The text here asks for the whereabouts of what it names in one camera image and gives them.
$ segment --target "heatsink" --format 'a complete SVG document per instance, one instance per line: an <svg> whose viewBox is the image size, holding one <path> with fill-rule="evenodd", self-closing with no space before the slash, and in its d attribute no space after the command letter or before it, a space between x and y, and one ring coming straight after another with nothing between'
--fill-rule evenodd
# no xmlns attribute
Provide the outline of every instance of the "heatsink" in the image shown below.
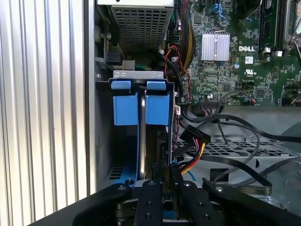
<svg viewBox="0 0 301 226"><path fill-rule="evenodd" d="M132 47L158 48L174 10L174 0L98 0L110 7L122 36Z"/></svg>
<svg viewBox="0 0 301 226"><path fill-rule="evenodd" d="M200 46L202 61L227 61L230 57L230 34L204 32Z"/></svg>

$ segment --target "blue plastic tab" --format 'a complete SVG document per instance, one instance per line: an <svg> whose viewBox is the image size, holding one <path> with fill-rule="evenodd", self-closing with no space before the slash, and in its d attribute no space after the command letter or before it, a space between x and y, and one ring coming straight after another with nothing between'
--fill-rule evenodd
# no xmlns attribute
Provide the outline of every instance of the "blue plastic tab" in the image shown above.
<svg viewBox="0 0 301 226"><path fill-rule="evenodd" d="M166 84L164 81L148 81L146 83L146 89L166 90Z"/></svg>
<svg viewBox="0 0 301 226"><path fill-rule="evenodd" d="M168 125L169 94L167 96L146 96L146 124Z"/></svg>
<svg viewBox="0 0 301 226"><path fill-rule="evenodd" d="M131 81L112 81L111 89L131 89Z"/></svg>
<svg viewBox="0 0 301 226"><path fill-rule="evenodd" d="M138 99L135 96L113 97L114 124L116 126L138 125Z"/></svg>

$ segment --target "ridged metal surface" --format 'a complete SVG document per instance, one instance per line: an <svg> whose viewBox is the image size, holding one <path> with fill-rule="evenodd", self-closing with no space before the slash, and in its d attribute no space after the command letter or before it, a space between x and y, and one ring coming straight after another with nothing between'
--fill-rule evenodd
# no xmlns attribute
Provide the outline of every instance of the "ridged metal surface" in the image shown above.
<svg viewBox="0 0 301 226"><path fill-rule="evenodd" d="M230 34L223 32L204 32L201 41L201 60L227 61L230 54Z"/></svg>
<svg viewBox="0 0 301 226"><path fill-rule="evenodd" d="M87 195L82 0L0 0L0 225Z"/></svg>

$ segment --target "black wire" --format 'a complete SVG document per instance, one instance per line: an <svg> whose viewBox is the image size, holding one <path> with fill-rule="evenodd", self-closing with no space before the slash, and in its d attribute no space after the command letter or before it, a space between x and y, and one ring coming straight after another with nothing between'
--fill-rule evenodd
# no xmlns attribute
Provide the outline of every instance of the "black wire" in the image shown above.
<svg viewBox="0 0 301 226"><path fill-rule="evenodd" d="M207 119L210 119L210 116L191 118L190 116L188 116L187 110L188 110L188 107L187 107L187 106L181 107L181 112L182 112L183 117L184 117L187 121L190 121L190 122L192 122L192 123L200 123L200 122L203 122L203 121L205 121L205 120L207 120Z"/></svg>
<svg viewBox="0 0 301 226"><path fill-rule="evenodd" d="M267 167L265 170L261 171L259 174L264 177L264 176L268 175L269 173L271 173L273 171L276 171L280 167L285 166L286 164L289 164L291 162L301 163L301 157L290 158L290 159L285 159L285 160L276 162L275 164L273 164L270 167ZM250 184L253 184L255 182L256 182L256 180L254 180L253 178L250 178L250 179L242 181L238 184L239 185L250 185Z"/></svg>
<svg viewBox="0 0 301 226"><path fill-rule="evenodd" d="M155 55L155 57L158 60L165 62L165 56L163 56L162 54L160 54L156 51L152 51L152 53ZM173 70L173 72L175 73L175 75L176 75L177 86L178 86L178 89L179 89L179 96L181 97L184 94L183 81L182 81L182 78L181 78L181 73L180 73L179 69L170 60L167 59L166 63L167 63L167 66L169 68L171 68Z"/></svg>
<svg viewBox="0 0 301 226"><path fill-rule="evenodd" d="M228 144L227 139L226 139L226 137L225 137L224 131L222 130L221 123L220 123L219 120L217 121L217 125L218 125L218 128L220 129L220 132L221 132L222 138L223 138L224 141L225 141L225 144Z"/></svg>
<svg viewBox="0 0 301 226"><path fill-rule="evenodd" d="M295 142L295 143L301 143L301 137L289 137L289 136L278 136L278 135L272 135L270 133L266 133L260 129L258 129L257 127L255 127L254 125L248 123L247 121L233 116L233 115L228 115L228 114L219 114L219 115L213 115L212 117L210 117L209 119L206 119L201 125L197 126L197 129L203 127L204 125L218 120L218 119L226 119L226 120L233 120L233 121L237 121L240 124L243 124L244 126L249 127L250 129L254 130L255 133L269 138L269 139L273 139L273 140L279 140L279 141L287 141L287 142Z"/></svg>
<svg viewBox="0 0 301 226"><path fill-rule="evenodd" d="M257 133L255 133L255 131L247 126L244 126L244 125L239 125L239 124L234 124L234 123L228 123L228 122L220 122L220 124L222 125L228 125L228 126L238 126L238 127L241 127L241 128L245 128L249 131L251 131L252 133L255 134L256 138L257 138L257 145L256 147L254 148L254 150L252 151L252 153L250 154L250 156L243 162L244 164L248 164L250 162L250 160L258 153L258 150L260 148L260 138L258 136ZM215 179L214 179L214 183L216 183L220 178L223 178L224 176L228 175L229 173L232 173L234 171L238 170L238 168L231 168L229 170L226 170L225 172L221 173L220 175L218 175Z"/></svg>
<svg viewBox="0 0 301 226"><path fill-rule="evenodd" d="M220 156L210 156L210 155L202 155L200 160L203 161L210 161L210 162L218 162L222 164L227 164L230 166L238 167L244 172L248 173L250 176L256 179L262 186L255 186L255 185L232 185L232 184L224 184L223 186L229 186L235 189L239 189L241 192L247 193L247 194L259 194L259 195L267 195L272 193L272 184L262 177L260 174L258 174L255 170L253 170L248 165L234 159L220 157Z"/></svg>

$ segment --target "power supply vent grille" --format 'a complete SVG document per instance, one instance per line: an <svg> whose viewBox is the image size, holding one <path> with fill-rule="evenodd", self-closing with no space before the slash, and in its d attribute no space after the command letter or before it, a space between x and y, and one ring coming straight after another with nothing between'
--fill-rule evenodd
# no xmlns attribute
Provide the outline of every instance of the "power supply vent grille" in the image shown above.
<svg viewBox="0 0 301 226"><path fill-rule="evenodd" d="M173 8L122 8L112 12L128 44L158 48L167 30Z"/></svg>

